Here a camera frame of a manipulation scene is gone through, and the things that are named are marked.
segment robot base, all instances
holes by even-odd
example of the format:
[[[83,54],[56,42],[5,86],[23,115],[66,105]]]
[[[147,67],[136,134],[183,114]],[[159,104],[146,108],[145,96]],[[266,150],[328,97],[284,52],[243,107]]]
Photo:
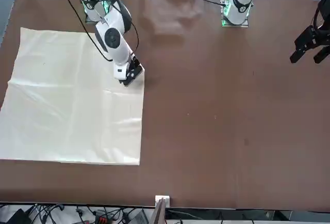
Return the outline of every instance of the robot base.
[[[228,12],[229,8],[230,8],[230,0],[221,0],[222,4],[225,4],[226,7],[221,7],[221,24],[222,27],[243,27],[243,28],[248,28],[249,26],[249,14],[247,14],[247,17],[245,19],[245,21],[240,24],[240,25],[236,25],[236,24],[232,24],[227,17],[225,16],[225,14]]]
[[[133,80],[137,76],[139,76],[140,73],[142,73],[143,67],[140,64],[139,60],[134,56],[132,62],[129,65],[129,68],[127,70],[127,77],[125,80],[119,80],[120,83],[123,83],[124,86],[128,86],[130,83],[132,83]]]

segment table surface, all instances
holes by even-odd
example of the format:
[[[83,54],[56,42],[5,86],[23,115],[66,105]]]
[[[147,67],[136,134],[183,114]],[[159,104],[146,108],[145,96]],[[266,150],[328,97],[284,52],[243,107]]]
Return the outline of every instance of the table surface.
[[[0,161],[0,200],[154,205],[169,195],[172,206],[330,211],[330,61],[315,65],[316,51],[289,61],[317,2],[254,0],[249,28],[221,27],[219,6],[201,0],[123,2],[145,67],[140,166]],[[83,31],[66,0],[15,0],[1,104],[20,27]],[[133,29],[125,38],[136,46]]]

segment green led light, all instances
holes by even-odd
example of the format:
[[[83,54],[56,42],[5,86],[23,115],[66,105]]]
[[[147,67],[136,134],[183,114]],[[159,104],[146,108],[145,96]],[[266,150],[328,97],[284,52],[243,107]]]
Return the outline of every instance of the green led light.
[[[103,1],[102,4],[103,4],[104,10],[105,10],[105,13],[109,13],[109,9],[110,9],[109,4],[106,1]]]

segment cloth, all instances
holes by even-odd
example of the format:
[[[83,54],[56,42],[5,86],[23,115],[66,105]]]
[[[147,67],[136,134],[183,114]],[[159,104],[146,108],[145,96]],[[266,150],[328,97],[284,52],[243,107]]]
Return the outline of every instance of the cloth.
[[[0,158],[138,165],[144,72],[124,87],[112,66],[85,33],[21,28]]]

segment white robotic arm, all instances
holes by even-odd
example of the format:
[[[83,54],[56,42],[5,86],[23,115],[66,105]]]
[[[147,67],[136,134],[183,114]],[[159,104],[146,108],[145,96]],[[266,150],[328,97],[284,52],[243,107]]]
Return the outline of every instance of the white robotic arm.
[[[113,75],[124,86],[128,86],[142,71],[143,67],[123,38],[130,30],[131,15],[120,0],[106,0],[106,13],[102,0],[83,0],[88,17],[96,24],[95,36],[103,48],[104,56],[113,60]]]
[[[230,7],[225,16],[232,24],[242,24],[248,16],[251,1],[252,0],[230,0]]]

